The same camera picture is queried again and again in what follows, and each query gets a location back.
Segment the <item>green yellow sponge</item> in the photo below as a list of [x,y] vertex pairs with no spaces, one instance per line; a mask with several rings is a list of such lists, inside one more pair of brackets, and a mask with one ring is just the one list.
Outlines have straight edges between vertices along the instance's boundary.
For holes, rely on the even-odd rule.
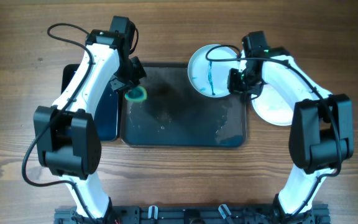
[[134,102],[134,103],[141,103],[147,99],[147,91],[142,86],[137,86],[130,91],[128,91],[124,98],[127,101]]

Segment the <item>white plate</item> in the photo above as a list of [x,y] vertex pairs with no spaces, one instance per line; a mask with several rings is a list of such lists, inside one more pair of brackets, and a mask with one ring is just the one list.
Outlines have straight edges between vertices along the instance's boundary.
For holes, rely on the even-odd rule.
[[259,97],[251,101],[254,111],[266,122],[276,126],[290,126],[293,110],[271,85],[264,85]]

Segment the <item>white plate stained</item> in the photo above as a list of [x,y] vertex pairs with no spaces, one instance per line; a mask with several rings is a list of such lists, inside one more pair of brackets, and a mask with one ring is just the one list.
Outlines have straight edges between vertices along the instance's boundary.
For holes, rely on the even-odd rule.
[[218,44],[198,49],[188,63],[188,78],[192,87],[204,96],[222,98],[230,94],[227,79],[230,69],[239,68],[238,61],[212,62],[206,59],[209,50]]

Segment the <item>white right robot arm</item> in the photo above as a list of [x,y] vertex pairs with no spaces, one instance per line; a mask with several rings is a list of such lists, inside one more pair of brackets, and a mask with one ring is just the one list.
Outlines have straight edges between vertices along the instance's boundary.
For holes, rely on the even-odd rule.
[[251,95],[256,102],[270,85],[291,109],[288,149],[293,167],[275,199],[280,219],[293,222],[312,209],[322,183],[337,177],[353,155],[352,101],[320,87],[282,47],[248,48],[233,61],[231,93]]

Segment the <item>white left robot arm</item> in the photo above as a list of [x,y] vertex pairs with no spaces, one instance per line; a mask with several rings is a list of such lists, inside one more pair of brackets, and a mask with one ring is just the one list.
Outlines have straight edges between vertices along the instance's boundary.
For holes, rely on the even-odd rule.
[[68,186],[76,202],[75,217],[83,222],[103,223],[112,219],[111,199],[97,173],[101,140],[94,116],[104,90],[135,92],[135,100],[147,94],[140,86],[145,72],[137,57],[130,58],[139,39],[137,29],[93,30],[80,47],[84,50],[73,78],[52,106],[39,106],[33,117],[35,139],[22,163],[23,179],[33,149],[39,163]]

